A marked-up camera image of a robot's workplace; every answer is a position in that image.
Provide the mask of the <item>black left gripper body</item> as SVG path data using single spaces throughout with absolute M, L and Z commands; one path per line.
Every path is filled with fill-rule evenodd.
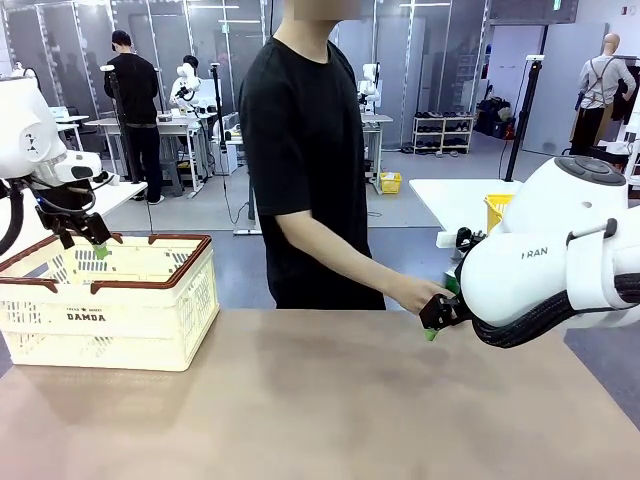
M 62 231 L 73 231 L 82 236 L 109 235 L 109 230 L 99 213 L 67 213 L 42 205 L 37 205 L 35 210 L 44 228 L 57 235 Z

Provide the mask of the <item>person's right hand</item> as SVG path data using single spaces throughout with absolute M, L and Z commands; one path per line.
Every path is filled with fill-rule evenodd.
M 452 298 L 454 294 L 441 285 L 417 278 L 402 276 L 391 297 L 406 311 L 418 315 L 436 295 Z

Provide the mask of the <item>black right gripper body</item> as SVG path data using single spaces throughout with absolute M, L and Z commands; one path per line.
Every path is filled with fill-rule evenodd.
M 436 294 L 422 308 L 419 318 L 425 331 L 439 332 L 468 321 L 469 309 L 460 294 L 451 298 Z

